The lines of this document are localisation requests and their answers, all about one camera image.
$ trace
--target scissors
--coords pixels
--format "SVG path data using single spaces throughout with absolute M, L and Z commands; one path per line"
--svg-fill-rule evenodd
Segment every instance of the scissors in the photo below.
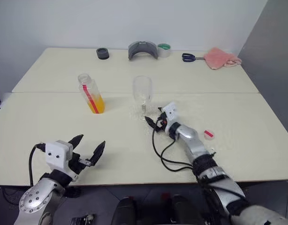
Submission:
M 190 53 L 183 53 L 182 54 L 182 61 L 184 62 L 194 62 L 195 60 L 205 60 L 203 57 L 195 57 Z

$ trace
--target pink towel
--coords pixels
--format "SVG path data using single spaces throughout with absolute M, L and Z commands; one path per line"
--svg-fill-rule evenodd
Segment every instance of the pink towel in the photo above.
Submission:
M 223 66 L 234 67 L 242 63 L 242 60 L 234 54 L 226 53 L 216 47 L 205 54 L 204 59 L 211 69 L 219 69 Z

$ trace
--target plastic bottle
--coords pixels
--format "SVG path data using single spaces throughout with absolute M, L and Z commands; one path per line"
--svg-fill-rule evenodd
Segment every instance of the plastic bottle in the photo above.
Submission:
M 103 113 L 105 110 L 105 103 L 100 95 L 97 85 L 88 74 L 80 74 L 78 76 L 79 91 L 87 101 L 93 113 Z

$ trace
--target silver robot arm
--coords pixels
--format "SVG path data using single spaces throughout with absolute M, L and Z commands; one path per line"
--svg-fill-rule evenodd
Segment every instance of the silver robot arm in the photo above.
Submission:
M 162 108 L 165 133 L 184 148 L 193 165 L 193 173 L 204 189 L 209 204 L 234 225 L 288 225 L 288 220 L 262 206 L 251 205 L 238 184 L 216 164 L 193 128 L 177 122 L 174 103 Z
M 74 137 L 69 142 L 56 141 L 36 145 L 45 152 L 46 162 L 52 172 L 28 189 L 20 199 L 19 215 L 15 225 L 52 225 L 53 215 L 57 210 L 65 188 L 77 180 L 79 173 L 86 166 L 94 166 L 100 159 L 105 142 L 94 151 L 90 159 L 81 159 L 73 149 L 80 143 L 83 135 Z

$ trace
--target clear glass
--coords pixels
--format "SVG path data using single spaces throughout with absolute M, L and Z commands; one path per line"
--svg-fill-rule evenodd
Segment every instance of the clear glass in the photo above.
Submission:
M 152 98 L 152 80 L 147 76 L 137 76 L 133 81 L 133 95 L 137 104 L 141 106 L 141 114 L 144 118 L 146 105 Z
M 103 113 L 105 104 L 95 81 L 88 74 L 80 74 L 78 81 L 79 91 L 87 101 L 92 113 Z

